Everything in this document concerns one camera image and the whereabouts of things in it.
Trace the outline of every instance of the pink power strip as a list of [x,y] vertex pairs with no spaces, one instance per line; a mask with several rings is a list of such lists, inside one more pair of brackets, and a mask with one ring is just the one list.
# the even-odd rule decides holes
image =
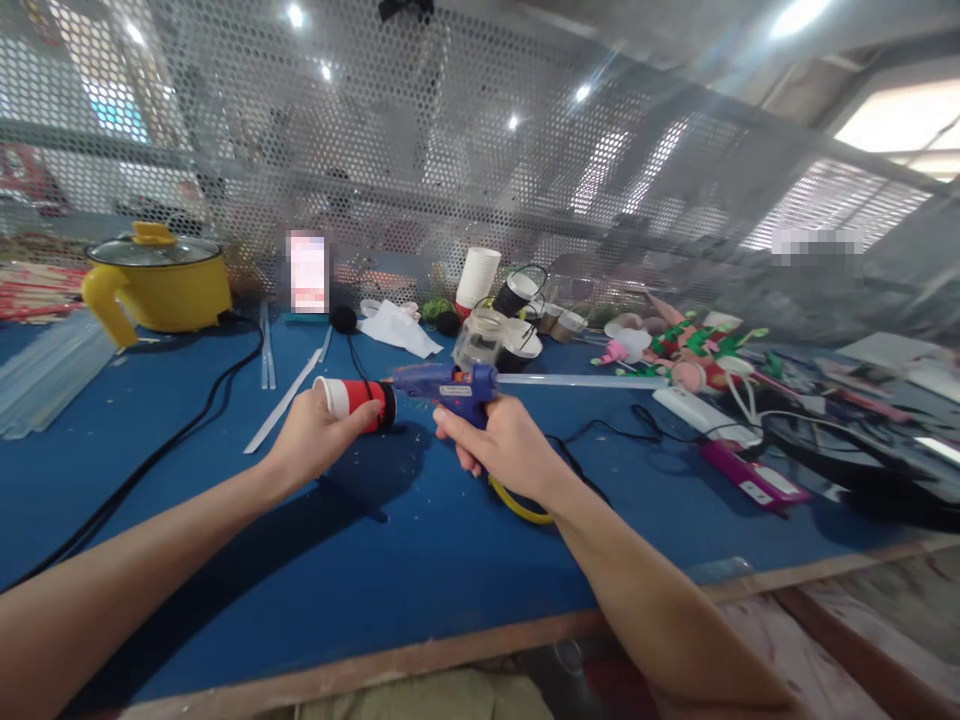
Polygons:
[[743,449],[732,440],[710,440],[700,446],[700,454],[764,510],[776,513],[810,499],[810,493],[773,468],[737,455]]

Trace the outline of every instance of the yellow electric pot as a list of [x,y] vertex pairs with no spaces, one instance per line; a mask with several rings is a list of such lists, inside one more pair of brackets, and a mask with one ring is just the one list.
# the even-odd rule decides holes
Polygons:
[[133,224],[132,238],[87,248],[93,270],[83,279],[83,301],[120,347],[137,333],[117,303],[138,325],[156,332],[192,332],[217,324],[230,310],[227,266],[210,240],[175,237],[160,223]]

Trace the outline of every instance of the wooden table edge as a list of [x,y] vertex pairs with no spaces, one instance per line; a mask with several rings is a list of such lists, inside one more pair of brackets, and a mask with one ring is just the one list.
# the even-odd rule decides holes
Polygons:
[[[820,560],[783,570],[737,578],[703,588],[716,603],[730,602],[791,585],[960,546],[960,535],[932,534],[902,545]],[[488,660],[560,640],[608,631],[599,610],[557,615],[492,630],[338,660],[309,670],[210,690],[150,700],[84,720],[227,720],[340,695],[416,675]]]

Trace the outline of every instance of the pot handle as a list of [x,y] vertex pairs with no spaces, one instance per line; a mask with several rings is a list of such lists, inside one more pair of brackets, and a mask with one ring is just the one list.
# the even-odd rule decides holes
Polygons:
[[122,348],[137,344],[137,331],[117,302],[117,290],[129,284],[119,268],[97,265],[83,278],[80,294],[107,334]]

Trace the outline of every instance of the person's left hand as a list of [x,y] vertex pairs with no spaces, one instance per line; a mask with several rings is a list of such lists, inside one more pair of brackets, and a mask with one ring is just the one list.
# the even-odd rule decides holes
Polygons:
[[262,464],[277,483],[289,484],[289,493],[296,492],[323,475],[379,412],[380,401],[370,400],[337,420],[327,410],[322,385],[305,390],[294,398],[280,436]]

